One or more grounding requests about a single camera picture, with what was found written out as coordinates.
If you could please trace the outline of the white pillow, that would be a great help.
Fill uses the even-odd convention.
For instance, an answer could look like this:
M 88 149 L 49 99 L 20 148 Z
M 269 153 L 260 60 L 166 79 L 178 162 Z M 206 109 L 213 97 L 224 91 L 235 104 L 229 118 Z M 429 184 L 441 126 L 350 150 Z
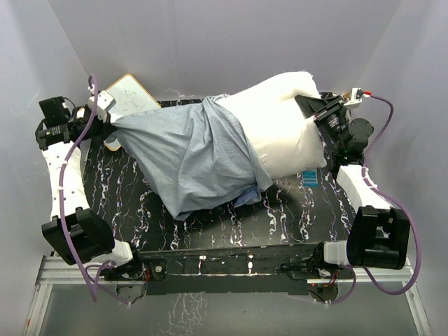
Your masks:
M 280 73 L 217 100 L 238 119 L 272 179 L 327 165 L 319 129 L 298 106 L 298 95 L 320 97 L 306 71 Z

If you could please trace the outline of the blue fish print pillowcase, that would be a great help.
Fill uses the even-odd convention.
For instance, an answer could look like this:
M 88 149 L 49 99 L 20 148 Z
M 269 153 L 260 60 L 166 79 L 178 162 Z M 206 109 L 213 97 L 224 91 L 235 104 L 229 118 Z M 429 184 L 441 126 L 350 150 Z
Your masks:
M 259 202 L 272 185 L 241 123 L 219 99 L 206 97 L 113 122 L 115 138 L 177 221 L 228 202 Z

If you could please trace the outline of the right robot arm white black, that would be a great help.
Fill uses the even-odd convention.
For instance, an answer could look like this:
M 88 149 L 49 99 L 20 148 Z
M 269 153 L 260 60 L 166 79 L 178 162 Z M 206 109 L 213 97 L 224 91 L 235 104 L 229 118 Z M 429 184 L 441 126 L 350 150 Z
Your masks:
M 364 118 L 352 118 L 352 101 L 341 95 L 311 98 L 298 95 L 297 105 L 318 127 L 330 149 L 330 172 L 344 190 L 356 216 L 344 241 L 321 242 L 314 249 L 313 272 L 329 277 L 337 267 L 373 267 L 400 270 L 407 257 L 410 222 L 376 192 L 365 166 L 365 149 L 374 127 Z

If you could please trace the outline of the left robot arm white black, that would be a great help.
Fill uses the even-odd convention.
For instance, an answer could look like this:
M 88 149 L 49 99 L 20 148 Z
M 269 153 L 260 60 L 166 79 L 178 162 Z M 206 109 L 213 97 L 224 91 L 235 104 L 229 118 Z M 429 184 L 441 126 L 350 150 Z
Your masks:
M 144 273 L 144 261 L 132 253 L 129 243 L 114 239 L 109 224 L 91 210 L 85 195 L 81 169 L 82 151 L 76 143 L 87 119 L 79 110 L 76 119 L 64 97 L 39 102 L 44 118 L 36 128 L 36 142 L 50 175 L 52 211 L 41 226 L 45 240 L 69 265 L 76 264 L 71 246 L 82 263 L 111 262 L 129 279 Z

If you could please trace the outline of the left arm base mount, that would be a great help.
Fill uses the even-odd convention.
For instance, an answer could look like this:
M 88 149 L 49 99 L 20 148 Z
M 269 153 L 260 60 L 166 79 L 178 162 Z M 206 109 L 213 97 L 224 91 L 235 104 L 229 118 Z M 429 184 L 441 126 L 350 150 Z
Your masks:
M 139 281 L 141 282 L 140 294 L 135 298 L 125 298 L 128 306 L 133 305 L 146 295 L 151 282 L 164 281 L 166 278 L 166 261 L 162 258 L 144 258 L 138 261 L 132 260 L 119 267 L 107 266 L 101 271 L 101 276 L 106 281 Z

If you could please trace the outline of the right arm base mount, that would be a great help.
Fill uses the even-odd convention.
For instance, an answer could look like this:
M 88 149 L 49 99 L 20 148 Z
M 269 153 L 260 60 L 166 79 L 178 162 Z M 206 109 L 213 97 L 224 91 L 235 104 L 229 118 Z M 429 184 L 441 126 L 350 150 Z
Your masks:
M 340 296 L 337 281 L 343 272 L 350 274 L 352 282 L 349 290 Z M 294 281 L 306 281 L 313 304 L 322 304 L 326 308 L 345 301 L 353 293 L 357 283 L 352 266 L 328 263 L 322 255 L 309 258 L 292 257 L 288 262 L 280 264 L 276 273 L 285 274 Z

